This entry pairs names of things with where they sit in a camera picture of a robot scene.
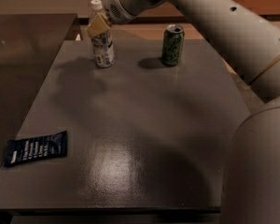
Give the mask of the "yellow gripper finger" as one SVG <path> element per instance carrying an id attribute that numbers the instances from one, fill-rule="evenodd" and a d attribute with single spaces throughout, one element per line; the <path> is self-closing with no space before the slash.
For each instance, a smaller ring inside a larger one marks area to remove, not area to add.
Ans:
<path id="1" fill-rule="evenodd" d="M 96 37 L 107 32 L 111 27 L 112 24 L 106 14 L 98 12 L 91 18 L 86 32 L 89 37 Z"/>

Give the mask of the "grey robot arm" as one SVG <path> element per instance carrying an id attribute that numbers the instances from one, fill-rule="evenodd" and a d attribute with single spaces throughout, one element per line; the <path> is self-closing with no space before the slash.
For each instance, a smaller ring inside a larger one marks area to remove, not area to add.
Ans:
<path id="1" fill-rule="evenodd" d="M 164 2 L 175 6 L 263 101 L 236 130 L 225 165 L 221 224 L 280 224 L 280 29 L 232 0 L 105 0 L 99 35 Z"/>

